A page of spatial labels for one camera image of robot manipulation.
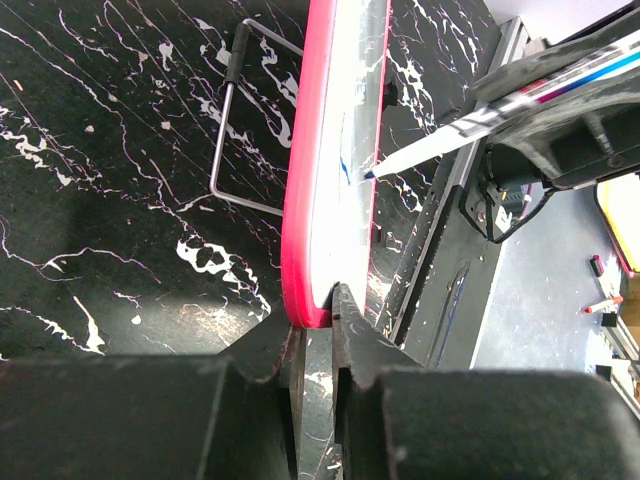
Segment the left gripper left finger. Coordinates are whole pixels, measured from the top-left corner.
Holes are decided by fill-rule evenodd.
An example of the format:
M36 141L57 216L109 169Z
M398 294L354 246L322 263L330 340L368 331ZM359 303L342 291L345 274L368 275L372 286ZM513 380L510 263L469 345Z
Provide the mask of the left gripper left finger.
M306 333L277 307L216 355L1 366L5 479L293 479Z

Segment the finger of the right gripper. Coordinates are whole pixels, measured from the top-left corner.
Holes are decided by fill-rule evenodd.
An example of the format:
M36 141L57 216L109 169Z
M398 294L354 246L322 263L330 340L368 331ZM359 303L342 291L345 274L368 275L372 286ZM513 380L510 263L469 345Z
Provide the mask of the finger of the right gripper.
M639 9L611 21L581 38L554 45L544 51L503 65L473 86L475 100L490 103L535 80L580 60L639 29Z
M516 117L488 139L484 173L504 188L558 190L639 171L639 76L581 86Z

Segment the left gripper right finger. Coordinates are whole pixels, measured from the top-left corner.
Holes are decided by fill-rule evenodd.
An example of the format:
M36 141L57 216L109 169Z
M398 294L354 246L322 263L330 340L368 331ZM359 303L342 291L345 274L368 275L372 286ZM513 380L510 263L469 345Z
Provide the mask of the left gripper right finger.
M589 374L429 370L333 290L335 440L347 479L635 479L639 426Z

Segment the blue capped whiteboard marker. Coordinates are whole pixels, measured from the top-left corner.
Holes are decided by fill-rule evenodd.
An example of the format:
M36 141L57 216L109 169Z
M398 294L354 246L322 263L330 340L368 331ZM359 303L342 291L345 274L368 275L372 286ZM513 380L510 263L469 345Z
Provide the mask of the blue capped whiteboard marker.
M467 114L394 152L367 171L363 178L381 178L412 168L480 140L506 123L554 100L565 100L582 87L601 86L639 67L637 31L561 69Z

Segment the pink framed whiteboard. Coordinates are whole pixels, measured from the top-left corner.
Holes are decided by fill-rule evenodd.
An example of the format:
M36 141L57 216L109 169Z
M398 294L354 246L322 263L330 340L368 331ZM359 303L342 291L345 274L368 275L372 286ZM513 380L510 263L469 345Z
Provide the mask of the pink framed whiteboard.
M390 16L388 1L309 5L281 238L297 327L330 325L338 283L365 306Z

